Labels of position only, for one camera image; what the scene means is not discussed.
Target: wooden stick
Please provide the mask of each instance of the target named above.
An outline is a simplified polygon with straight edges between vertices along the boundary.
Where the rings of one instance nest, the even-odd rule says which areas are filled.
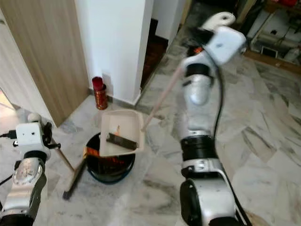
[[[167,88],[163,91],[163,93],[161,94],[160,98],[158,99],[158,101],[156,102],[154,108],[152,109],[150,115],[147,117],[147,119],[145,120],[144,126],[141,129],[142,132],[144,132],[146,130],[146,127],[148,126],[148,124],[150,123],[152,117],[154,117],[155,113],[157,112],[157,110],[159,109],[159,107],[161,106],[161,104],[163,103],[163,101],[165,100],[166,96],[168,95],[168,93],[171,91],[171,89],[174,87],[175,83],[177,82],[178,78],[182,75],[183,71],[180,67],[180,65],[177,67],[177,69],[175,70]]]
[[[55,140],[53,138],[51,138],[51,142],[53,144],[56,144],[56,142],[55,142]],[[72,167],[72,165],[70,164],[70,162],[68,161],[68,159],[66,158],[66,156],[64,155],[64,153],[62,152],[62,150],[60,148],[56,148],[55,151],[60,156],[60,158],[63,160],[63,162],[65,163],[65,165],[72,171],[72,173],[74,173],[75,169]]]

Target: marble floor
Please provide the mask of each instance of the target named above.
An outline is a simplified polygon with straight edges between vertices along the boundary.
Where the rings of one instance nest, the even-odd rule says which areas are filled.
[[[136,109],[148,114],[172,71],[196,43],[190,32],[208,16],[196,4],[186,24],[144,90]],[[225,106],[217,135],[218,155],[254,226],[301,225],[301,77],[236,56],[222,67]],[[62,199],[71,172],[55,152],[46,163],[47,184],[34,225],[44,226],[183,226],[179,187],[182,155],[173,91],[147,128],[146,148],[121,182],[108,186],[84,172],[69,201]],[[217,97],[213,87],[212,98]],[[108,110],[120,109],[110,104]],[[86,142],[99,131],[101,114],[89,96],[53,136],[73,166]],[[28,112],[0,105],[0,133],[25,122]],[[0,139],[0,178],[20,158],[9,139]],[[0,187],[5,201],[11,182]]]

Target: white dustpan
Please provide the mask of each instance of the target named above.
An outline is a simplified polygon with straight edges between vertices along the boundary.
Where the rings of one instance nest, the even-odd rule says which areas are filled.
[[[116,110],[104,112],[100,134],[101,157],[133,154],[144,150],[143,115],[134,110]],[[129,139],[137,143],[135,150],[127,149],[107,142],[109,133]]]

